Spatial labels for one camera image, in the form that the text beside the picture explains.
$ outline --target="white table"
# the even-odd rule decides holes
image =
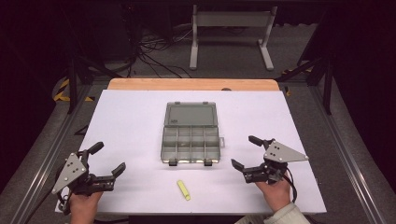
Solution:
[[[160,158],[168,102],[215,102],[219,135],[225,139],[220,163],[211,167],[179,164]],[[99,213],[120,215],[270,214],[262,193],[246,184],[231,165],[260,165],[263,147],[249,135],[277,141],[305,154],[281,91],[103,91],[80,150],[97,142],[105,147],[90,156],[90,173],[110,175],[121,162],[125,172],[115,189],[99,202]],[[289,163],[298,190],[296,204],[307,214],[326,212],[309,161]],[[190,192],[186,201],[177,181]]]

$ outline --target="yellow object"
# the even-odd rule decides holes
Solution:
[[[178,184],[178,187],[180,188],[181,192],[183,193],[184,198],[185,198],[187,201],[189,201],[191,197],[190,197],[189,191],[186,189],[186,186],[184,186],[183,181],[178,180],[178,181],[177,181],[177,184]]]

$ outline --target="floor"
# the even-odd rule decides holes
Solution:
[[[257,39],[260,29],[207,29],[200,33],[198,69],[188,69],[191,36],[164,50],[154,50],[148,55],[181,77],[215,78],[275,78],[286,69],[296,67],[300,55],[315,25],[275,27],[271,33],[268,49],[275,66],[267,71],[262,61]],[[120,66],[108,64],[108,68]],[[137,60],[131,71],[120,72],[133,77],[176,77],[169,70],[149,66]],[[348,112],[342,96],[333,83],[331,110],[326,115],[320,104],[322,83],[307,87],[306,75],[301,74],[285,83],[290,95],[285,98],[290,113],[310,157],[318,187],[328,210],[313,215],[321,223],[396,223],[396,196],[384,176],[371,160]],[[0,223],[22,223],[32,208],[44,198],[54,183],[55,170],[68,154],[78,150],[83,135],[76,132],[89,125],[101,91],[106,89],[109,77],[96,76],[91,86],[79,85],[79,95],[94,97],[94,101],[80,101],[73,113],[67,114],[69,103],[58,101],[47,125],[20,168],[0,195]],[[59,90],[60,84],[54,87]],[[69,217],[54,212],[57,198],[50,194],[36,210],[29,223],[67,223]],[[98,215],[101,220],[127,217]],[[234,223],[238,217],[213,217],[213,223]],[[133,217],[134,223],[155,223],[155,217]],[[195,217],[189,223],[208,223],[203,217]]]

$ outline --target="gray sleeve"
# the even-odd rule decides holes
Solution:
[[[309,224],[300,209],[290,203],[264,220],[264,224]]]

